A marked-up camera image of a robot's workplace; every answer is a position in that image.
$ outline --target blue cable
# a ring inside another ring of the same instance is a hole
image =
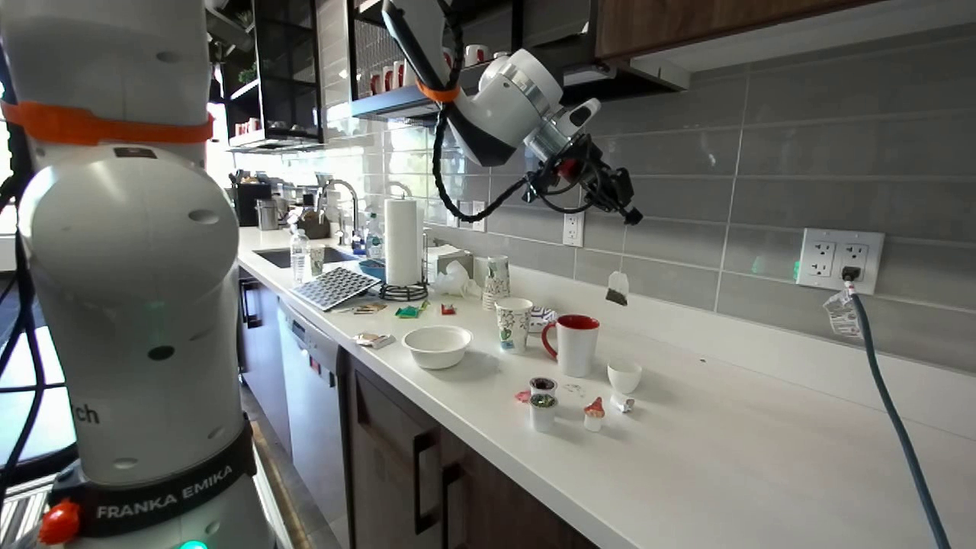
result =
[[[896,432],[896,441],[902,444],[902,453],[906,453],[906,463],[910,463],[910,473],[911,473],[911,481],[915,481],[915,494],[918,494],[918,504],[923,510],[923,517],[926,517],[926,527],[932,533],[932,542],[938,549],[953,549],[950,537],[945,537],[945,527],[943,527],[943,517],[939,517],[939,510],[938,510],[938,501],[932,494],[926,491],[926,481],[923,481],[923,473],[922,473],[922,463],[918,463],[918,453],[915,453],[915,444],[911,444],[911,436],[900,419],[900,411],[893,408],[893,398],[888,392],[888,383],[886,383],[886,376],[881,376],[881,366],[880,366],[880,356],[877,356],[877,335],[874,335],[874,322],[864,312],[864,302],[857,294],[852,294],[854,298],[854,308],[857,308],[857,322],[861,322],[861,333],[864,333],[864,351],[865,351],[865,363],[874,366],[874,378],[877,378],[877,387],[880,387],[880,397],[886,401],[886,411],[891,419],[891,428]]]

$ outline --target small red object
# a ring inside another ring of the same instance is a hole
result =
[[[588,419],[605,419],[605,414],[607,414],[607,411],[605,411],[605,398],[599,397],[596,401],[588,401],[588,406],[585,406],[585,414],[588,414]]]
[[[53,510],[42,513],[37,540],[45,545],[69,542],[84,531],[84,505],[74,501],[58,501]]]

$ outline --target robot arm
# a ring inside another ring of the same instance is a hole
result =
[[[630,226],[642,221],[630,172],[605,166],[602,148],[583,135],[602,101],[560,108],[560,84],[525,50],[490,62],[477,94],[456,92],[457,71],[453,74],[442,50],[453,22],[438,0],[383,0],[383,25],[423,94],[442,104],[480,166],[503,166],[525,142],[538,160],[527,174],[531,198],[546,201],[549,186],[570,182],[583,186],[585,206],[620,211]]]

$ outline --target gray tile backsplash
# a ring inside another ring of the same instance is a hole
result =
[[[488,231],[456,228],[430,182],[430,127],[369,124],[318,160],[348,181],[405,181],[430,234],[517,265],[829,338],[824,289],[792,284],[803,228],[886,231],[865,298],[880,349],[976,372],[976,28],[698,74],[691,92],[607,101],[593,123],[630,169],[646,219],[588,211],[585,246],[560,215],[505,203]],[[495,198],[522,151],[477,169],[448,151],[457,198]]]

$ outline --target franka emika robot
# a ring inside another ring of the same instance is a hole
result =
[[[438,141],[448,123],[483,166],[525,142],[538,159],[527,196],[579,186],[585,206],[642,219],[630,174],[579,135],[599,101],[565,111],[527,52],[490,62],[480,92],[457,94],[438,0],[388,0],[383,25],[442,104]],[[37,166],[17,226],[78,453],[17,545],[276,545],[239,392],[239,221],[201,172],[206,2],[0,0],[0,39],[17,94],[5,118]]]

